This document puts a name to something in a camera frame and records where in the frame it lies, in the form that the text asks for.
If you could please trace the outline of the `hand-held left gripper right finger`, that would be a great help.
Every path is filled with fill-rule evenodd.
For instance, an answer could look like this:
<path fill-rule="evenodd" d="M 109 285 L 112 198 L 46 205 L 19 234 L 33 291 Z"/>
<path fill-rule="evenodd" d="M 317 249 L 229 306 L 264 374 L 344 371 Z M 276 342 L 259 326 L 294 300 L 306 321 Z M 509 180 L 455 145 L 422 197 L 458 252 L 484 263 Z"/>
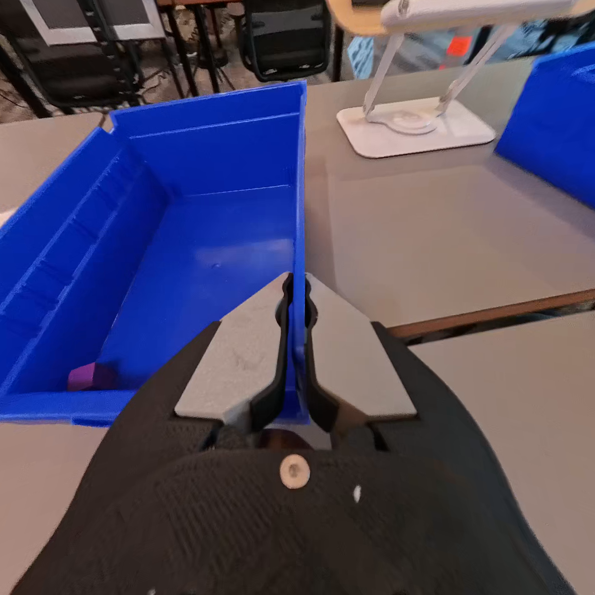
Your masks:
<path fill-rule="evenodd" d="M 306 273 L 306 402 L 325 432 L 417 415 L 372 321 Z"/>

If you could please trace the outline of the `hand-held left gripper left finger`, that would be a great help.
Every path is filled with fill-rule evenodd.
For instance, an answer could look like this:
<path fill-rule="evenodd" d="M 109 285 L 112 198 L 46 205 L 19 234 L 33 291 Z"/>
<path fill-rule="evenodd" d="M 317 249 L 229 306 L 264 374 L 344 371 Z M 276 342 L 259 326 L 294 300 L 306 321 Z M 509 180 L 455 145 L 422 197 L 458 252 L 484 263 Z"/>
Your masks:
<path fill-rule="evenodd" d="M 225 315 L 175 405 L 178 417 L 256 433 L 281 412 L 293 274 L 284 272 Z"/>

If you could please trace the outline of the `blue plastic bin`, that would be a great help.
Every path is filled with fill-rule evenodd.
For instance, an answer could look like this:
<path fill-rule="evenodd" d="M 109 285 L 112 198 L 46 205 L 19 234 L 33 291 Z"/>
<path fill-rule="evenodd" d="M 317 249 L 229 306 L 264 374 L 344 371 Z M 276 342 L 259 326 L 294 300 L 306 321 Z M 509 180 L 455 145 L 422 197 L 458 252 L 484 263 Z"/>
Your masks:
<path fill-rule="evenodd" d="M 495 152 L 594 208 L 594 42 L 533 62 Z"/>
<path fill-rule="evenodd" d="M 284 272 L 303 354 L 307 86 L 115 111 L 1 228 L 1 422 L 108 426 Z M 67 391 L 92 362 L 108 391 Z"/>

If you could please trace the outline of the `purple cube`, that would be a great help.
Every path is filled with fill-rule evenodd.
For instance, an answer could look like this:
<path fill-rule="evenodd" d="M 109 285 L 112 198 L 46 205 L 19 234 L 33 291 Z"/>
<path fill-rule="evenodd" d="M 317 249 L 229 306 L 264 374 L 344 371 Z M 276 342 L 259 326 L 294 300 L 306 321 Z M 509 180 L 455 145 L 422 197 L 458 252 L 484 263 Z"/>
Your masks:
<path fill-rule="evenodd" d="M 108 391 L 117 385 L 117 375 L 113 368 L 92 362 L 70 371 L 67 391 Z"/>

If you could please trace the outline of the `wooden document stand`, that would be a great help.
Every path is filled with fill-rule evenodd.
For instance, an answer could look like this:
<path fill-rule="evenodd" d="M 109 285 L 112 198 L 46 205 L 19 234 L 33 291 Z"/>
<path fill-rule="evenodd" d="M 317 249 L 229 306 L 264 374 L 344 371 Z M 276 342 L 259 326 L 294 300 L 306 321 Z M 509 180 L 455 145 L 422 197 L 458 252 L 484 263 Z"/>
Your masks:
<path fill-rule="evenodd" d="M 521 23 L 578 17 L 594 1 L 391 1 L 380 11 L 389 38 L 362 107 L 337 120 L 354 152 L 377 159 L 485 145 L 496 133 L 457 97 Z M 405 33 L 496 25 L 496 31 L 439 98 L 377 104 L 377 95 Z"/>

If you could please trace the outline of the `laminated picture sheet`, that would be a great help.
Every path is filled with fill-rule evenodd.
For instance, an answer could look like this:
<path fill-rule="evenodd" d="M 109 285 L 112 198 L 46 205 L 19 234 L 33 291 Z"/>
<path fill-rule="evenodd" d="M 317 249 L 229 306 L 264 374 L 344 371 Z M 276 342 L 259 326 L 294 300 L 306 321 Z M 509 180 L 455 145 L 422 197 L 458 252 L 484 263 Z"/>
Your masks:
<path fill-rule="evenodd" d="M 373 78 L 386 48 L 386 37 L 355 36 L 347 46 L 353 78 Z"/>

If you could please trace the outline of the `black office chair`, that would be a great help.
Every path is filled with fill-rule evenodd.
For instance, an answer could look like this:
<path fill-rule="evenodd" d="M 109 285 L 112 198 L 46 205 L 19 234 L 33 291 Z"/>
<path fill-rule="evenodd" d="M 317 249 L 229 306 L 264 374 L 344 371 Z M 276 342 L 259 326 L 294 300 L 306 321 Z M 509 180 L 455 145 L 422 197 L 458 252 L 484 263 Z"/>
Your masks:
<path fill-rule="evenodd" d="M 56 108 L 117 108 L 139 104 L 139 77 L 120 52 L 96 44 L 48 46 L 41 38 L 9 37 L 24 71 Z"/>
<path fill-rule="evenodd" d="M 244 1 L 239 49 L 261 83 L 323 73 L 330 62 L 331 16 L 325 1 Z"/>

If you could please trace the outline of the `grey partition panel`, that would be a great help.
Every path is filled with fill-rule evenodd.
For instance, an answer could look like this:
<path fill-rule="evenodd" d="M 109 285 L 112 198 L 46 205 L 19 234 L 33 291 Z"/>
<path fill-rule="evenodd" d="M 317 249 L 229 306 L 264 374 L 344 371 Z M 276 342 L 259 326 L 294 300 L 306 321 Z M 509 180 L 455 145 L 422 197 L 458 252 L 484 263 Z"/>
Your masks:
<path fill-rule="evenodd" d="M 119 42 L 162 40 L 155 1 L 19 1 L 48 46 L 96 43 L 100 30 Z"/>

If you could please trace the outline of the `black support post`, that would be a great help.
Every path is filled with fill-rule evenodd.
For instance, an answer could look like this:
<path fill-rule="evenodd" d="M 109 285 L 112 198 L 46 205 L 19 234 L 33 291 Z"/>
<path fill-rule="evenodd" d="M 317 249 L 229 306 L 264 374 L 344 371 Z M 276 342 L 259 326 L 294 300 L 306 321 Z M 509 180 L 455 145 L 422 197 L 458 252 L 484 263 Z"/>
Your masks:
<path fill-rule="evenodd" d="M 133 78 L 123 63 L 120 51 L 112 39 L 108 24 L 97 1 L 87 1 L 85 9 L 87 22 L 116 79 L 118 92 L 130 107 L 139 106 L 138 94 L 134 89 Z"/>

